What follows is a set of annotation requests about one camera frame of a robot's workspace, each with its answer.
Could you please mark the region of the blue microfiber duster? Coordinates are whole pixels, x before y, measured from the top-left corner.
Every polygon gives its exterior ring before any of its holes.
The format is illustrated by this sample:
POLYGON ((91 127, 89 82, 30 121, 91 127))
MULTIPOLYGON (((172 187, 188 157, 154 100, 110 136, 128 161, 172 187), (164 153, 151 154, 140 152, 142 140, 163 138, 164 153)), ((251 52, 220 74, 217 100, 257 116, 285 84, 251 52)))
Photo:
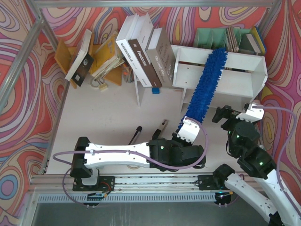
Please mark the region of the blue microfiber duster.
POLYGON ((184 116, 203 122, 225 67, 227 55, 225 48, 214 49, 209 54, 184 116))

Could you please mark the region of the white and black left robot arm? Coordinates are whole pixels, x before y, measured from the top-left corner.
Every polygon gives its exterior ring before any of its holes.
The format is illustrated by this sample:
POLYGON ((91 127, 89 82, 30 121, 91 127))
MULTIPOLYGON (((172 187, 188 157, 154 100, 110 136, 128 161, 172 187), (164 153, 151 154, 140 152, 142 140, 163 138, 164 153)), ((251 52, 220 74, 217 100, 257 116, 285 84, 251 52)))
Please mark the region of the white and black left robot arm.
POLYGON ((193 168, 202 169, 206 163, 205 157, 199 160, 204 152, 201 145, 165 138, 134 145, 96 145, 87 137, 80 137, 75 151, 87 153, 73 155, 70 176, 81 179, 85 186, 95 186, 98 168, 107 165, 133 165, 164 172, 177 171, 191 164, 193 168))

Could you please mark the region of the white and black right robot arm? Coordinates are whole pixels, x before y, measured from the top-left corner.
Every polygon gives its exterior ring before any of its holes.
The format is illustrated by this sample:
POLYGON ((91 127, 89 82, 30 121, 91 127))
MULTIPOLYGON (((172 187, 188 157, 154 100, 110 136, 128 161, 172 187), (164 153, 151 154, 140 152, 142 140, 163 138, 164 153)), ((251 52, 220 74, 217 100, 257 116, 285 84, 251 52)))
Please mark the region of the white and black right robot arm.
POLYGON ((269 153, 258 145, 260 134, 255 124, 268 109, 267 106, 246 104, 241 113, 226 105, 218 107, 212 118, 214 123, 226 119, 221 128, 228 133, 226 147, 229 155, 237 159, 241 169, 261 186, 266 195, 248 185, 227 164, 213 172, 213 181, 218 188, 227 188, 243 198, 270 226, 299 226, 301 206, 281 178, 280 163, 274 162, 269 153))

